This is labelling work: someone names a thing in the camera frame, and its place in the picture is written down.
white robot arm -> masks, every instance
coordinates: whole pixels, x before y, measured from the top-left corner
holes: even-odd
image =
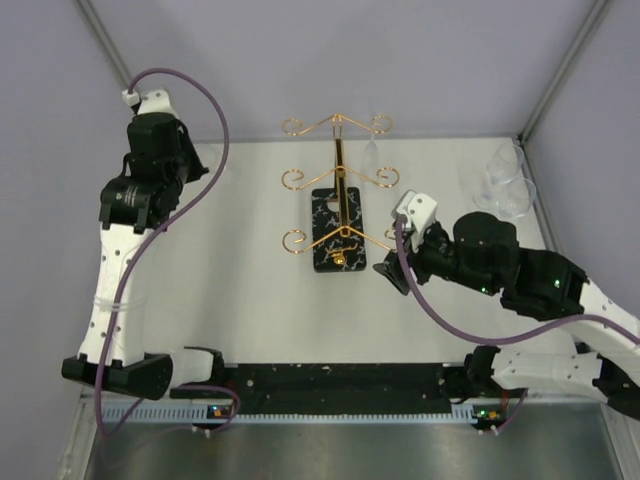
[[[443,380],[452,384],[450,394],[499,396],[504,390],[530,388],[591,397],[640,419],[638,318],[613,303],[562,255],[521,248],[512,224],[488,213],[470,213],[456,222],[450,240],[436,221],[436,210],[437,202],[429,196],[405,193],[392,216],[404,220],[400,244],[404,244],[411,272],[403,270],[397,252],[374,269],[404,295],[412,290],[423,308],[426,305],[425,310],[450,333],[481,345],[467,356],[464,367],[452,370]],[[563,319],[561,328],[592,351],[532,354],[498,348],[525,340],[526,334],[509,342],[464,334],[429,310],[416,282],[406,273],[413,274],[420,285],[436,275],[487,295],[500,292],[505,309],[545,324]]]
[[[161,238],[151,242],[138,260],[119,304],[114,304],[115,292],[129,261],[175,210],[184,184],[200,179],[208,169],[200,163],[166,91],[146,92],[141,99],[124,92],[123,97],[136,112],[127,129],[131,152],[124,157],[120,175],[100,195],[102,252],[91,320],[78,354],[64,360],[62,375],[95,385],[115,310],[117,324],[105,361],[103,388],[157,400],[169,388],[210,380],[221,356],[199,348],[170,354],[144,351],[144,305]]]

white wall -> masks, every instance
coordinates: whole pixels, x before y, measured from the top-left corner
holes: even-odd
[[[617,0],[530,145],[562,246],[640,314],[640,2]]]
[[[162,65],[211,85],[234,139],[337,111],[389,113],[405,135],[517,133],[592,3],[93,1],[132,72]],[[190,87],[165,83],[196,138],[219,136]]]
[[[72,2],[0,14],[0,464],[53,478],[79,388],[60,376],[90,315],[99,194],[126,152],[129,113]]]

clear plastic cup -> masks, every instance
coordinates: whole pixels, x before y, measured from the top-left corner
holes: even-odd
[[[482,210],[496,209],[497,195],[502,186],[522,173],[524,152],[512,143],[502,144],[493,154],[482,173],[473,202]]]
[[[504,185],[496,194],[496,211],[500,220],[514,220],[526,214],[536,199],[538,189],[524,177],[516,177]]]
[[[380,164],[380,153],[378,152],[376,136],[375,133],[371,133],[371,139],[364,147],[361,173],[368,177],[375,178],[376,172],[381,166],[382,165]]]
[[[517,145],[505,143],[496,150],[487,164],[487,174],[492,185],[502,185],[522,172],[524,152]]]

purple cable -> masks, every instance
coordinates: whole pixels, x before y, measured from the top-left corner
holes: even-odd
[[[181,208],[175,215],[173,215],[171,218],[169,218],[166,222],[164,222],[162,225],[160,225],[157,229],[155,229],[151,233],[151,235],[149,235],[147,237],[147,239],[140,245],[140,248],[133,255],[133,257],[131,257],[131,261],[129,262],[129,264],[125,268],[124,273],[122,274],[122,278],[120,279],[120,282],[118,283],[118,288],[116,289],[116,293],[115,293],[115,295],[113,297],[113,303],[115,303],[115,304],[118,304],[118,303],[121,302],[122,294],[124,293],[124,288],[125,288],[125,286],[127,284],[127,280],[131,276],[131,272],[132,272],[133,268],[136,266],[136,263],[138,263],[138,260],[140,259],[142,254],[147,250],[147,248],[149,247],[151,242],[153,242],[156,239],[156,237],[158,237],[158,235],[160,235],[165,230],[167,230],[171,225],[173,225],[180,217],[182,217],[189,210],[191,210],[200,200],[202,200],[204,198],[204,196],[207,193],[209,193],[209,191],[213,188],[213,186],[216,184],[216,182],[220,178],[220,175],[222,175],[224,167],[225,167],[225,165],[227,163],[227,157],[229,156],[229,143],[230,143],[230,140],[229,140],[229,126],[227,125],[227,120],[226,120],[226,118],[224,116],[224,113],[222,112],[222,108],[220,108],[220,105],[218,104],[216,99],[213,97],[213,95],[211,95],[211,93],[204,86],[202,86],[200,83],[195,81],[193,78],[189,77],[188,75],[185,75],[182,72],[178,72],[178,71],[172,70],[170,68],[150,68],[148,70],[144,70],[143,72],[140,72],[138,75],[136,75],[133,78],[133,80],[131,80],[131,83],[129,83],[128,92],[132,93],[133,89],[136,86],[136,84],[140,80],[142,80],[145,77],[148,77],[149,75],[154,75],[156,73],[162,73],[162,74],[165,74],[165,75],[173,75],[174,77],[181,78],[182,80],[184,80],[184,81],[190,83],[191,85],[193,85],[205,97],[207,97],[209,102],[211,102],[211,104],[213,105],[213,108],[216,109],[216,112],[218,113],[218,116],[220,117],[220,123],[222,124],[222,133],[223,133],[222,158],[220,160],[220,165],[218,165],[218,169],[216,170],[216,173],[213,175],[213,178],[209,181],[209,183],[207,183],[207,185],[202,189],[202,191],[198,195],[196,195],[196,197],[193,200],[191,200],[183,208]],[[111,317],[109,318],[109,326],[107,327],[107,333],[106,333],[106,336],[105,336],[105,339],[104,339],[104,345],[102,347],[102,352],[100,353],[100,360],[98,362],[98,369],[96,371],[96,381],[95,381],[94,408],[95,408],[95,414],[96,414],[96,424],[97,424],[97,427],[98,427],[98,432],[100,432],[100,434],[103,437],[106,437],[106,438],[109,438],[109,437],[115,435],[115,433],[122,427],[122,425],[124,425],[124,423],[127,421],[129,416],[133,413],[133,411],[143,401],[142,398],[138,399],[131,406],[131,408],[129,408],[129,410],[127,410],[127,412],[122,416],[122,418],[120,419],[118,424],[115,426],[115,428],[113,430],[111,430],[110,432],[107,432],[107,430],[105,428],[105,425],[104,425],[104,419],[102,418],[102,379],[103,379],[103,376],[104,376],[104,368],[105,368],[105,364],[106,364],[106,361],[107,361],[107,355],[109,353],[109,348],[111,347],[111,341],[113,340],[113,332],[114,332],[114,330],[116,328],[117,319],[118,319],[118,312],[117,311],[111,312]]]
[[[500,425],[495,429],[496,435],[501,434],[504,431],[504,429],[507,428],[515,420],[515,418],[518,416],[518,413],[520,413],[520,410],[522,410],[522,406],[524,405],[524,399],[527,398],[528,393],[529,393],[529,389],[525,388],[525,390],[522,392],[522,395],[520,395],[520,400],[518,400],[518,403],[516,404],[515,408],[511,412],[511,415],[507,417],[507,419],[504,421],[502,425]]]
[[[231,411],[231,415],[229,415],[229,418],[227,419],[226,422],[224,422],[222,425],[220,425],[216,429],[212,430],[214,433],[220,433],[221,431],[226,430],[227,428],[229,428],[229,425],[231,424],[233,419],[236,418],[236,415],[240,411],[240,403],[241,403],[240,402],[240,397],[238,396],[238,394],[236,392],[234,392],[233,390],[230,390],[228,388],[216,387],[214,385],[183,385],[183,386],[178,387],[178,389],[180,389],[180,390],[198,390],[198,391],[208,390],[208,391],[211,391],[211,392],[224,393],[226,395],[229,395],[231,398],[233,398],[234,404],[233,404],[233,408],[232,408],[232,411]],[[149,438],[149,439],[145,440],[144,442],[140,443],[139,445],[136,445],[135,447],[133,447],[131,449],[131,451],[127,455],[125,455],[123,458],[121,458],[120,460],[118,460],[115,463],[109,462],[107,460],[106,456],[105,456],[105,451],[104,451],[105,450],[105,444],[106,444],[106,441],[108,440],[108,439],[105,439],[105,444],[100,445],[100,453],[102,455],[102,463],[110,470],[114,470],[116,468],[120,468],[133,455],[138,453],[143,448],[146,448],[150,443],[155,442],[159,438],[164,437],[165,435],[167,435],[169,433],[182,431],[182,430],[190,430],[190,429],[191,429],[191,427],[188,427],[186,425],[179,425],[179,426],[176,426],[176,427],[166,428],[166,429],[162,430],[161,432],[157,433],[156,435],[153,435],[151,438]]]
[[[542,335],[543,333],[548,332],[549,330],[553,330],[558,327],[564,327],[570,323],[579,322],[582,320],[590,320],[593,322],[598,322],[603,325],[606,325],[608,328],[618,332],[620,335],[625,337],[627,340],[632,341],[636,345],[640,344],[640,338],[636,337],[631,332],[625,330],[617,323],[609,320],[608,318],[601,317],[600,315],[593,315],[590,313],[585,313],[581,315],[571,315],[569,317],[564,317],[559,320],[554,320],[553,322],[546,323],[542,327],[534,328],[533,330],[525,333],[521,333],[519,335],[514,335],[512,337],[502,337],[502,338],[486,338],[479,337],[477,335],[472,335],[470,333],[463,332],[462,330],[454,327],[449,322],[447,322],[444,318],[442,318],[438,312],[436,312],[431,305],[425,300],[413,279],[413,275],[411,275],[411,268],[409,267],[409,262],[407,261],[407,253],[404,251],[404,245],[402,240],[403,228],[407,221],[407,217],[404,215],[400,215],[396,220],[395,226],[395,234],[396,234],[396,248],[398,250],[398,258],[400,259],[400,267],[402,268],[402,273],[404,275],[405,280],[409,284],[409,288],[413,293],[413,296],[416,298],[422,309],[429,315],[434,322],[436,322],[440,327],[449,332],[451,335],[454,335],[458,338],[466,340],[471,343],[478,343],[480,345],[490,345],[494,347],[499,347],[501,345],[510,345],[512,343],[524,342],[525,340],[530,340],[538,335]]]

